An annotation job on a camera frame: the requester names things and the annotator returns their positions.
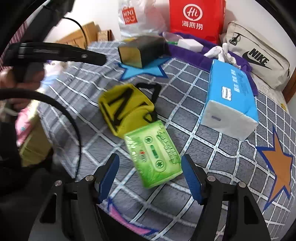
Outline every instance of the yellow bag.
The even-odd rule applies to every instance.
[[[154,89],[151,100],[139,88]],[[99,106],[112,133],[120,138],[157,120],[154,103],[160,84],[117,85],[99,97]]]

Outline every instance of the blue tissue box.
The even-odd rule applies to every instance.
[[[214,60],[201,124],[245,140],[258,125],[258,112],[247,75]]]

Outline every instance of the hand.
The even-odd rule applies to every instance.
[[[40,82],[44,78],[44,70],[36,72],[29,81],[24,83],[17,83],[15,81],[11,69],[5,69],[0,73],[0,89],[4,88],[21,88],[27,90],[37,90],[40,87]],[[21,110],[27,107],[31,100],[28,99],[10,99],[9,102],[13,104],[15,110]]]

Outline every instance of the star pattern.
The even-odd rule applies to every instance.
[[[132,66],[128,66],[122,63],[119,63],[119,67],[126,69],[124,73],[122,74],[120,80],[127,80],[133,76],[139,75],[139,74],[150,74],[156,77],[163,77],[168,78],[166,73],[163,71],[161,65],[164,64],[166,61],[168,61],[170,58],[158,58],[148,65],[145,66],[143,69],[135,68]]]
[[[263,157],[268,168],[275,173],[274,184],[264,210],[273,202],[274,199],[284,190],[288,199],[291,193],[291,169],[293,156],[283,152],[283,148],[279,141],[279,137],[273,127],[273,148],[256,147],[258,152]]]

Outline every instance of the white cloth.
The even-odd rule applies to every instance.
[[[221,62],[230,63],[238,69],[241,69],[241,66],[237,65],[235,57],[232,57],[230,53],[228,53],[227,43],[224,43],[222,47],[215,46],[205,53],[204,56],[208,58],[216,58]]]

